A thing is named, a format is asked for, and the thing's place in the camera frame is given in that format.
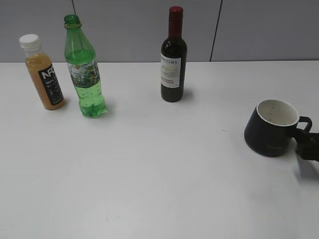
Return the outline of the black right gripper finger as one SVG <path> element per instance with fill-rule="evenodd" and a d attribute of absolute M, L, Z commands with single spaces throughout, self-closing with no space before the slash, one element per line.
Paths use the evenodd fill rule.
<path fill-rule="evenodd" d="M 296 154 L 303 160 L 319 161 L 319 134 L 305 131 L 297 131 Z"/>

